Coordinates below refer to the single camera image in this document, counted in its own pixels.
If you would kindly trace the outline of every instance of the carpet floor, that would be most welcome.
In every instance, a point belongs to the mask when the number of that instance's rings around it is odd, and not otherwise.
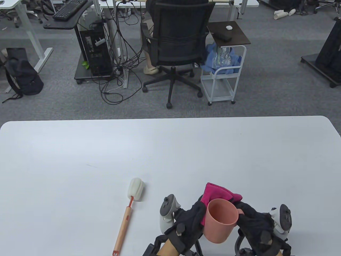
[[[13,120],[323,115],[340,132],[341,86],[331,89],[327,80],[300,63],[302,55],[320,51],[335,24],[335,16],[334,8],[330,7],[316,15],[274,20],[273,10],[262,4],[248,8],[242,19],[237,20],[251,45],[247,46],[236,104],[214,102],[208,106],[205,96],[197,98],[193,89],[176,83],[171,110],[166,109],[168,82],[149,86],[147,94],[140,90],[119,105],[107,105],[97,84],[78,85],[74,80],[80,55],[74,30],[44,30],[38,21],[32,20],[43,48],[54,48],[40,72],[45,86],[38,95],[0,104],[0,126]],[[211,21],[224,21],[226,17],[227,9],[215,8]],[[124,37],[138,50],[139,25],[121,24]],[[30,62],[35,64],[38,60],[23,27],[14,28],[12,22],[1,20],[0,48],[6,47],[25,47]],[[143,74],[144,64],[134,69],[143,82],[151,79]],[[195,73],[193,81],[198,81],[200,70]],[[0,101],[13,94],[3,93],[4,80],[4,71],[0,70]],[[110,88],[115,86],[116,82],[110,84]],[[139,88],[139,80],[131,73],[128,89],[120,88],[117,92],[127,97]]]

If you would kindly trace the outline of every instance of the cart wheel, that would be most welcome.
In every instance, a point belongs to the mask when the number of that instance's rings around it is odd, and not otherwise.
[[[337,84],[334,84],[334,83],[330,83],[330,84],[329,84],[329,87],[330,87],[330,88],[335,88],[336,86],[337,86]]]

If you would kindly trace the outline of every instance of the black keyboard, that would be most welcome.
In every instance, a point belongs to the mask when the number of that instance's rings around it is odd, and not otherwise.
[[[88,0],[69,0],[52,16],[52,18],[66,21],[78,12],[87,1]]]

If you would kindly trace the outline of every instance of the white cable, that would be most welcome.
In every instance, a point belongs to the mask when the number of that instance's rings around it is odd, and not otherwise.
[[[117,77],[118,79],[121,79],[121,81],[122,81],[122,83],[124,83],[124,80],[123,80],[123,78],[121,78],[121,77]],[[123,84],[122,85],[120,85],[119,87],[117,87],[117,88],[114,88],[114,89],[110,89],[109,91],[107,91],[107,93],[108,92],[110,92],[110,91],[113,91],[113,90],[116,90],[116,89],[118,89],[118,88],[121,88],[123,86]]]

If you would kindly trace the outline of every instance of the cup handle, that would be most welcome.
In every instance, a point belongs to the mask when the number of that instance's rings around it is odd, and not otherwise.
[[[243,214],[243,215],[245,215],[244,212],[242,211],[242,209],[237,209],[237,212],[238,212],[238,214]]]

